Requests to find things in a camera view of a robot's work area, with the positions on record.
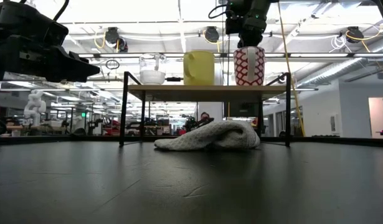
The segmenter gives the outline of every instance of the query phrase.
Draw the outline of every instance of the gray cloth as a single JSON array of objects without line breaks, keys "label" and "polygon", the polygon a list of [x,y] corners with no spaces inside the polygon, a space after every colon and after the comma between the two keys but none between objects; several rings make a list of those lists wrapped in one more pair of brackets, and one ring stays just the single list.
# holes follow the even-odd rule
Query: gray cloth
[{"label": "gray cloth", "polygon": [[155,146],[174,151],[203,149],[209,144],[225,149],[251,149],[260,140],[251,124],[245,121],[221,121],[195,129],[176,139],[159,139]]}]

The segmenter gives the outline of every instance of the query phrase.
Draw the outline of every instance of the person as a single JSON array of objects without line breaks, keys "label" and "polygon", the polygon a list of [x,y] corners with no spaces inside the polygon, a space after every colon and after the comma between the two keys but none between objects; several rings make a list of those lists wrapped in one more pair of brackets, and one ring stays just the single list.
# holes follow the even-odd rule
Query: person
[{"label": "person", "polygon": [[202,114],[201,114],[201,120],[205,120],[205,119],[209,119],[209,118],[210,118],[210,116],[209,116],[208,113],[206,113],[206,112],[202,112]]}]

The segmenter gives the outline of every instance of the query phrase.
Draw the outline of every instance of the white statue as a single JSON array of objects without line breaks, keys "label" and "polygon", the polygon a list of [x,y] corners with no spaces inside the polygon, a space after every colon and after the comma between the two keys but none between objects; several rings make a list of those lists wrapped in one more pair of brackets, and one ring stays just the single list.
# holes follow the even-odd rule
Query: white statue
[{"label": "white statue", "polygon": [[46,102],[42,100],[43,91],[32,90],[28,96],[28,104],[24,109],[25,120],[23,125],[29,125],[31,123],[31,117],[33,118],[34,126],[40,125],[40,113],[46,112]]}]

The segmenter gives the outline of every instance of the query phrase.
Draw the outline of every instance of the shelf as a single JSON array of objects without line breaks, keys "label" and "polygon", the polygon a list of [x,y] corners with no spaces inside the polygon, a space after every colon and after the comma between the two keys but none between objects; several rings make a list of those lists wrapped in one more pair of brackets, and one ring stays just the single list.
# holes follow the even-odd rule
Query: shelf
[{"label": "shelf", "polygon": [[285,92],[285,86],[187,86],[187,85],[130,85],[128,92],[146,101],[223,102],[238,101],[254,103]]}]

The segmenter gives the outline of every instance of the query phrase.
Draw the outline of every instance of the ceiling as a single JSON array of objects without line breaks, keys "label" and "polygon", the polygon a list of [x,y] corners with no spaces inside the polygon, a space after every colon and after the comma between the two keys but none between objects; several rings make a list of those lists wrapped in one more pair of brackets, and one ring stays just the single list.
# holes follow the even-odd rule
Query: ceiling
[{"label": "ceiling", "polygon": [[[50,18],[55,16],[63,3],[64,0],[28,0],[28,4],[35,6],[41,13]],[[58,21],[69,28],[69,35],[63,44],[64,49],[80,54],[115,52],[115,49],[107,45],[98,48],[95,44],[95,39],[99,45],[103,43],[102,35],[108,27],[119,28],[119,33],[128,43],[129,52],[183,53],[192,50],[206,50],[216,53],[218,49],[219,52],[233,52],[237,49],[239,38],[234,34],[230,36],[229,40],[228,36],[222,35],[225,17],[219,16],[216,19],[208,19],[209,11],[216,5],[218,3],[215,0],[138,0],[132,1],[131,4],[129,1],[119,0],[71,0],[67,10]],[[352,52],[364,50],[361,42],[358,44],[346,43],[343,47],[334,49],[334,39],[340,32],[344,34],[349,26],[359,26],[365,38],[375,36],[375,38],[366,41],[369,47],[374,42],[383,39],[383,20],[377,6],[373,5],[373,3],[355,1],[320,4],[318,1],[293,1],[281,2],[280,6],[288,52],[337,53],[349,52],[348,49]],[[312,13],[315,13],[316,19],[312,18]],[[265,37],[259,46],[263,47],[266,52],[284,52],[277,4],[270,6],[267,14],[267,24]],[[217,44],[210,44],[205,40],[203,31],[207,26],[217,27],[222,40],[219,47]],[[125,71],[139,77],[137,58],[117,59],[120,67],[116,70],[107,69],[105,61],[106,59],[103,60],[102,58],[90,61],[90,63],[101,66],[103,73],[90,77],[90,82],[87,85],[89,88],[122,89],[122,82],[113,82],[112,80],[115,77],[121,80]],[[224,65],[217,62],[215,64],[216,75],[227,75],[227,63],[229,63],[229,84],[234,85],[232,59],[229,62],[226,59]],[[328,62],[297,61],[291,62],[290,68],[295,78],[302,80],[330,63],[330,60]],[[166,76],[182,77],[182,66],[181,58],[168,60]],[[265,75],[268,81],[285,71],[287,71],[287,66],[284,60],[269,61],[265,64]],[[363,72],[364,70],[361,70],[355,74],[358,75]],[[15,74],[6,75],[5,77],[5,79],[18,78],[29,79],[28,76]],[[96,81],[108,78],[110,79],[109,82]],[[170,84],[181,85],[182,82]],[[20,87],[10,83],[4,85],[6,88]],[[37,82],[33,83],[33,85],[48,89],[84,88],[74,83],[62,85],[59,83]],[[97,100],[89,92],[49,91],[49,93],[54,95],[51,96],[52,98],[56,96],[72,96],[82,101]],[[104,96],[101,98],[114,103],[121,100],[122,92],[120,90],[104,91],[102,95]],[[134,103],[139,102],[138,99],[131,95],[129,98]],[[71,102],[64,98],[58,100]]]}]

